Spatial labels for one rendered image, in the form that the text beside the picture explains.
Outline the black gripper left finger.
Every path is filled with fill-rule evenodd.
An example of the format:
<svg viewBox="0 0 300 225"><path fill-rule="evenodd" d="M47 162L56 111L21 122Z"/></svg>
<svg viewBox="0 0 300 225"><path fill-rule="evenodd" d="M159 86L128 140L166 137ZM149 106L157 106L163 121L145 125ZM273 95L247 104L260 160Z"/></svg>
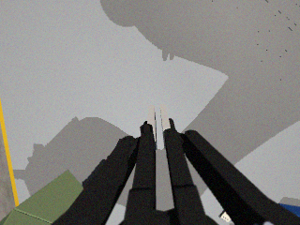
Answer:
<svg viewBox="0 0 300 225"><path fill-rule="evenodd" d="M123 225L151 225L151 212L156 209L154 105L148 106L140 130L140 137L126 136L116 145L74 203L51 225L106 225L135 164Z"/></svg>

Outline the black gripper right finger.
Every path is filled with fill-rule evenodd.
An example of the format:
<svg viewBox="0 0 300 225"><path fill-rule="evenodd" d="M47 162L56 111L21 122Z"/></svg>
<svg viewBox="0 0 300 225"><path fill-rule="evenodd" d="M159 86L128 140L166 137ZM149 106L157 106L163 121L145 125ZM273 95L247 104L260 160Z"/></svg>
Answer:
<svg viewBox="0 0 300 225"><path fill-rule="evenodd" d="M234 225L300 225L299 216L265 196L200 133L177 132L166 104L160 114L179 225L209 225L186 157Z"/></svg>

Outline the white domino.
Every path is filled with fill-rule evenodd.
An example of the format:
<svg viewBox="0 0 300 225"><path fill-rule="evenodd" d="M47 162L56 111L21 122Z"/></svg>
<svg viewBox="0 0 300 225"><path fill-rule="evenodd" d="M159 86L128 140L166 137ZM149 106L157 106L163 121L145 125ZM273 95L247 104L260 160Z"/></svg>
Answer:
<svg viewBox="0 0 300 225"><path fill-rule="evenodd" d="M229 218L229 216L226 214L225 211L223 211L221 214L220 214L220 217L223 218L224 220L226 220L227 222L229 222L231 219Z"/></svg>

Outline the blue rack of three bins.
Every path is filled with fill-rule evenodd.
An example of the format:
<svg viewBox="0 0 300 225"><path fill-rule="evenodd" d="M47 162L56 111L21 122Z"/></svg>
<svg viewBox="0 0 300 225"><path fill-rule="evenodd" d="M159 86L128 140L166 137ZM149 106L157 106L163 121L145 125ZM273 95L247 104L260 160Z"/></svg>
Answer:
<svg viewBox="0 0 300 225"><path fill-rule="evenodd" d="M288 205L283 203L279 203L279 204L300 217L300 206Z"/></svg>

